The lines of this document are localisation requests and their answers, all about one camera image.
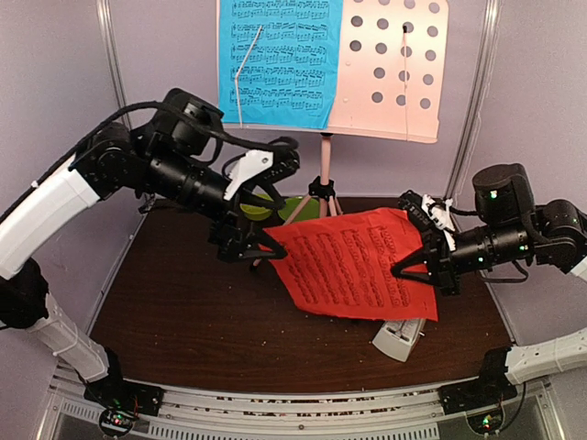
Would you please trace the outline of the red paper sheet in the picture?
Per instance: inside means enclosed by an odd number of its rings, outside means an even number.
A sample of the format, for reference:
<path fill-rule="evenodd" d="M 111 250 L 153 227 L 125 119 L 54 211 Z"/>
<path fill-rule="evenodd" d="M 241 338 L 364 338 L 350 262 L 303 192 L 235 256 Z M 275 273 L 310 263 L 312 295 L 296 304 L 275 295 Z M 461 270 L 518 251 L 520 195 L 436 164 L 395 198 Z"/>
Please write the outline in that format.
<path fill-rule="evenodd" d="M 438 319 L 432 286 L 392 274 L 422 246 L 405 212 L 377 208 L 266 231 L 287 252 L 271 264 L 298 309 L 375 321 Z"/>

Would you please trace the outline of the blue paper sheet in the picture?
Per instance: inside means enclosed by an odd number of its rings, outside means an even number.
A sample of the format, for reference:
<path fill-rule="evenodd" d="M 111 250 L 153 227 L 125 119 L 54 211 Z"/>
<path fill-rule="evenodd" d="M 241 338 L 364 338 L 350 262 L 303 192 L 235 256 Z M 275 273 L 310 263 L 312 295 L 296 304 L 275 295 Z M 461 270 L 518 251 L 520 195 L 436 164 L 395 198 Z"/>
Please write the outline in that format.
<path fill-rule="evenodd" d="M 323 130 L 338 83 L 340 1 L 220 1 L 218 106 L 225 122 Z"/>

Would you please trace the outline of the pink music stand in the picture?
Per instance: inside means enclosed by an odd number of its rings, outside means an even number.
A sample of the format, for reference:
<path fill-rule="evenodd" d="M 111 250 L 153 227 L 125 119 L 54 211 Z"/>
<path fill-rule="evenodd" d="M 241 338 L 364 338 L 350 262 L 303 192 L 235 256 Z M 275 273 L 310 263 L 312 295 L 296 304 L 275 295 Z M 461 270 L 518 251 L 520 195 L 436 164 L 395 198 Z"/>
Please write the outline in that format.
<path fill-rule="evenodd" d="M 239 126 L 316 132 L 321 137 L 319 176 L 308 196 L 321 215 L 340 215 L 330 179 L 335 135 L 437 141 L 438 113 L 448 39 L 445 1 L 340 1 L 338 83 L 327 128 Z"/>

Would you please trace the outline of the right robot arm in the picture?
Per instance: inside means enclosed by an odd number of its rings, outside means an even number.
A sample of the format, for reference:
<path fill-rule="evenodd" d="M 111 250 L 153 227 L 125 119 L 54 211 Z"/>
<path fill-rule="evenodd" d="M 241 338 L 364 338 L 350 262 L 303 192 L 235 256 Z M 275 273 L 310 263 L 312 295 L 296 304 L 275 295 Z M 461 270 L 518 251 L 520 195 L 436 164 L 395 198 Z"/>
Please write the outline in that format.
<path fill-rule="evenodd" d="M 497 164 L 472 178 L 475 208 L 483 224 L 454 228 L 461 211 L 450 199 L 436 200 L 408 191 L 399 206 L 421 234 L 422 245 L 392 265 L 399 280 L 433 286 L 444 295 L 460 291 L 460 275 L 511 263 L 528 278 L 527 267 L 549 265 L 581 280 L 586 278 L 586 215 L 573 203 L 557 199 L 537 205 L 526 169 L 519 163 Z M 477 378 L 439 389 L 444 414 L 496 406 L 513 399 L 529 380 L 586 365 L 586 332 L 533 346 L 488 351 Z"/>

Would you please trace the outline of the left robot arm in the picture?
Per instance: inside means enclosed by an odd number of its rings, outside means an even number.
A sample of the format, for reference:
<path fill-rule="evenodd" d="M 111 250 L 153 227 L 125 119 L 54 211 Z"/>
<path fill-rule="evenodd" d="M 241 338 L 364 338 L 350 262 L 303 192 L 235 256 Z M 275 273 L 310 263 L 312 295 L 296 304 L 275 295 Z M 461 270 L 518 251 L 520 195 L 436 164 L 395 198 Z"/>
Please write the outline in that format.
<path fill-rule="evenodd" d="M 235 137 L 222 112 L 181 89 L 162 101 L 113 113 L 58 159 L 2 214 L 1 324 L 36 336 L 72 367 L 87 400 L 121 427 L 159 413 L 163 391 L 123 377 L 117 355 L 82 331 L 50 293 L 34 253 L 75 216 L 128 188 L 166 198 L 210 221 L 209 242 L 225 262 L 283 259 L 264 231 L 238 224 L 241 204 L 280 210 L 276 183 L 300 165 L 290 137 Z"/>

